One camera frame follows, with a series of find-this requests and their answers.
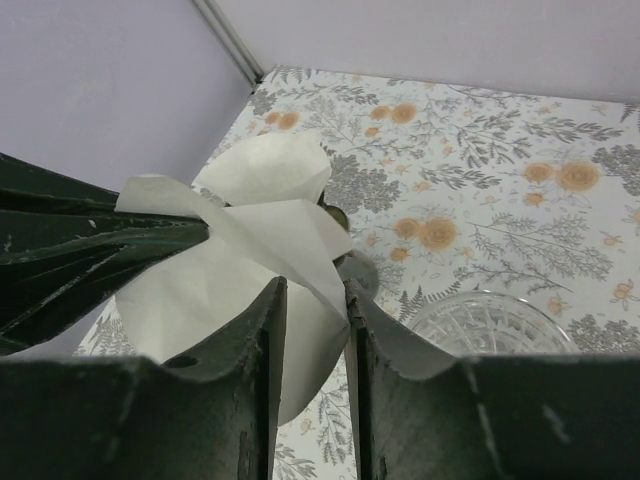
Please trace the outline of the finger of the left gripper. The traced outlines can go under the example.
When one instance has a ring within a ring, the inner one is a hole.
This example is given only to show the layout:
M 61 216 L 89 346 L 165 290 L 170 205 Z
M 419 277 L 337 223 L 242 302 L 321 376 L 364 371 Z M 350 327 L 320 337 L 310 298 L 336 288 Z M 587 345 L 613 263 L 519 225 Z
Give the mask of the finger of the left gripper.
M 208 238 L 202 222 L 171 222 L 2 252 L 1 348 L 53 339 L 147 268 Z
M 116 210 L 119 194 L 1 155 L 1 253 L 33 259 L 92 247 L 173 255 L 200 243 L 200 221 Z

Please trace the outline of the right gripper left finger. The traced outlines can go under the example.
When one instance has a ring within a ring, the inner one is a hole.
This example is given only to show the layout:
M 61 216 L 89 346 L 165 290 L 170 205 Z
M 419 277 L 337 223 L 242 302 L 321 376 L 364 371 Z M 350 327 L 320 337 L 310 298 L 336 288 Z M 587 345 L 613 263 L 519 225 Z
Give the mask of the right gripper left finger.
M 268 479 L 287 283 L 163 364 L 141 356 L 1 362 L 5 479 Z

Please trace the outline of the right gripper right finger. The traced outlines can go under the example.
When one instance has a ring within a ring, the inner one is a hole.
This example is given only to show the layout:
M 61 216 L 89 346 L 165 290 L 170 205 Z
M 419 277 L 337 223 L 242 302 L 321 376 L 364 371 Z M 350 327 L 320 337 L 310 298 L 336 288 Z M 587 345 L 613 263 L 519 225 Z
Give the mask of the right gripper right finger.
M 360 478 L 638 477 L 637 356 L 457 358 L 345 288 Z

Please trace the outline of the clear glass cup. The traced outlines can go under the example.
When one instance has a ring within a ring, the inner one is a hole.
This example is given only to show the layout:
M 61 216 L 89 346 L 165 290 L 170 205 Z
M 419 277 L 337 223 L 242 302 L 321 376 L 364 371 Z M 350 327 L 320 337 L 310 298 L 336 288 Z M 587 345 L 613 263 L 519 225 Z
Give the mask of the clear glass cup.
M 408 328 L 453 356 L 579 351 L 558 324 L 529 302 L 490 291 L 456 293 L 429 303 Z

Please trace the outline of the white paper coffee filter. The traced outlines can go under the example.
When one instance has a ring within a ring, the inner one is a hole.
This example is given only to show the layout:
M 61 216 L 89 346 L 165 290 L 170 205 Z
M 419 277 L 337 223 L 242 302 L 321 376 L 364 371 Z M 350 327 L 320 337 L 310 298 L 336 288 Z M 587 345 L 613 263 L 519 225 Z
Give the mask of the white paper coffee filter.
M 209 161 L 195 184 L 232 206 L 317 202 L 331 165 L 316 132 L 267 133 L 239 141 Z

